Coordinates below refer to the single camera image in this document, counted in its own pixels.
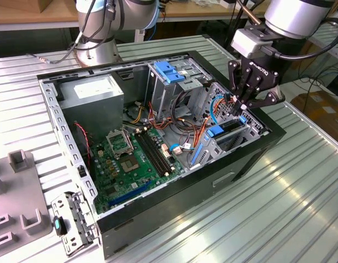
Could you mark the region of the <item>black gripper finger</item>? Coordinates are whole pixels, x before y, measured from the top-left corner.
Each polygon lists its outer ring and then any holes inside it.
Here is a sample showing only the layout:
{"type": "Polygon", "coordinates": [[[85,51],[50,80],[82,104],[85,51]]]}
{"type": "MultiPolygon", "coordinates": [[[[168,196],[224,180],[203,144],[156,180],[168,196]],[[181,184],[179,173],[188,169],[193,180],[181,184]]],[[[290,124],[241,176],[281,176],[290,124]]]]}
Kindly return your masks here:
{"type": "Polygon", "coordinates": [[[247,90],[244,96],[240,99],[241,110],[261,108],[266,106],[272,106],[285,101],[285,95],[280,90],[280,86],[267,90],[261,90],[259,87],[247,90]]]}
{"type": "Polygon", "coordinates": [[[231,60],[228,63],[228,73],[229,89],[234,101],[234,106],[230,113],[233,116],[238,116],[242,111],[241,106],[244,104],[241,100],[246,90],[247,80],[250,77],[250,68],[241,67],[241,63],[236,60],[231,60]]]}

